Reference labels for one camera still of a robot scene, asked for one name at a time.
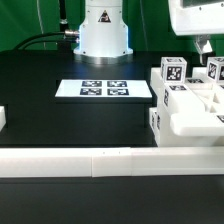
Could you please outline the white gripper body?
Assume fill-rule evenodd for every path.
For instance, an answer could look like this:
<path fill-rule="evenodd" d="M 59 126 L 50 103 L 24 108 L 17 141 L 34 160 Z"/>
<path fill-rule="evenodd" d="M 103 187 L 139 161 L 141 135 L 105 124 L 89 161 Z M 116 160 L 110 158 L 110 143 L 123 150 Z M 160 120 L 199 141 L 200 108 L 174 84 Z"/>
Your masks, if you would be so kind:
<path fill-rule="evenodd" d="M 177 36 L 224 33 L 224 0 L 184 6 L 184 0 L 168 0 L 171 26 Z"/>

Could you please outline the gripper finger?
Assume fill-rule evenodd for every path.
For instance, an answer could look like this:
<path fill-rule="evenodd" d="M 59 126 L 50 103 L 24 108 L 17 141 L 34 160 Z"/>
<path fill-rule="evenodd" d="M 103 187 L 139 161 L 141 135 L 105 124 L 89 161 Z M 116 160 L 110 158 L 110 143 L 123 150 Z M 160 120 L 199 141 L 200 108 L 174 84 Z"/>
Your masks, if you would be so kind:
<path fill-rule="evenodd" d="M 199 54 L 200 64 L 206 65 L 208 58 L 214 55 L 210 42 L 210 36 L 196 35 L 194 39 L 194 45 Z"/>

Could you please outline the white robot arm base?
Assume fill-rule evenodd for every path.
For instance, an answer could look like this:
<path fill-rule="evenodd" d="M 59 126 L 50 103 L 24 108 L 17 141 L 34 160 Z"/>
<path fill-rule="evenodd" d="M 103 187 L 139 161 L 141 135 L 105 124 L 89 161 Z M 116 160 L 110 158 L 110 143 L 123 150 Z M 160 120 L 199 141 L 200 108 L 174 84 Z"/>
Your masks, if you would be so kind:
<path fill-rule="evenodd" d="M 103 65 L 129 62 L 128 26 L 122 17 L 123 0 L 85 0 L 85 19 L 79 26 L 76 61 Z"/>

